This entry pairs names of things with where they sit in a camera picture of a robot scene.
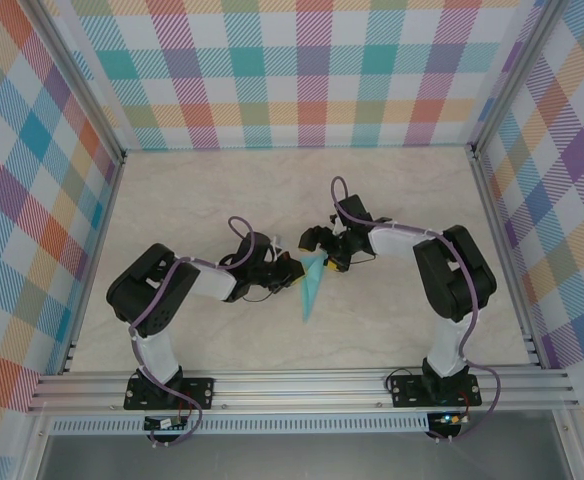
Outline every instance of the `beige floor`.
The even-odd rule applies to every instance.
[[[105,292],[149,245],[216,261],[236,250],[226,219],[242,215],[256,230],[282,235],[298,258],[301,233],[333,213],[336,174],[373,216],[438,230],[468,227],[499,284],[468,355],[493,365],[527,362],[462,148],[282,149],[130,155],[72,370],[135,368],[125,325]],[[249,297],[263,295],[256,287]],[[256,304],[189,296],[170,329],[185,369],[388,367],[419,365],[436,321],[414,261],[379,258],[344,275],[326,271],[307,325],[292,287]]]

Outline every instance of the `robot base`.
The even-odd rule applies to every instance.
[[[214,395],[213,378],[183,378],[179,371],[166,383],[166,386],[195,400],[203,410],[212,408]],[[128,380],[123,402],[124,410],[188,410],[178,397],[170,395],[150,382],[139,370]]]
[[[444,395],[434,402],[423,384],[423,375],[393,375],[389,387],[392,392],[392,405],[395,408],[405,407],[465,407],[466,401],[460,392],[465,393],[470,407],[481,405],[479,383],[474,375],[465,375],[463,382],[457,384],[454,391]]]

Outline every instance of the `blue triangle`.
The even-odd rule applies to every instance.
[[[302,257],[301,263],[305,267],[305,277],[301,280],[301,302],[303,304],[303,323],[308,323],[314,301],[319,293],[319,286],[323,279],[323,270],[325,270],[325,259],[327,253],[321,252],[312,257]]]

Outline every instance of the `black mounting plate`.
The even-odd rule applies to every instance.
[[[445,396],[442,402],[434,403],[423,386],[422,375],[392,375],[388,387],[392,392],[392,405],[395,408],[405,407],[465,407],[465,399],[459,395],[464,392],[471,407],[481,405],[481,392],[475,375],[466,375],[463,384],[457,391]]]
[[[195,400],[201,409],[212,408],[212,398],[214,397],[213,378],[183,378],[178,391]],[[124,410],[177,410],[179,402],[171,397],[171,404],[166,403],[165,397],[155,395],[154,391],[147,386],[147,380],[141,378],[137,373],[130,377],[126,389]],[[189,410],[188,405],[183,406],[184,414]]]

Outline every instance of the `marble surface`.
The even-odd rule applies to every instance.
[[[136,367],[126,325],[105,293],[152,243],[217,261],[236,251],[226,219],[241,215],[255,230],[281,235],[298,258],[303,231],[334,213],[329,186],[337,174],[375,217],[437,230],[465,225],[499,285],[466,351],[492,365],[527,363],[462,148],[282,149],[130,155],[72,370]],[[253,287],[249,298],[266,293]],[[308,324],[293,286],[263,303],[191,295],[169,328],[185,369],[359,368],[420,365],[436,322],[414,260],[379,257],[346,274],[326,271]]]

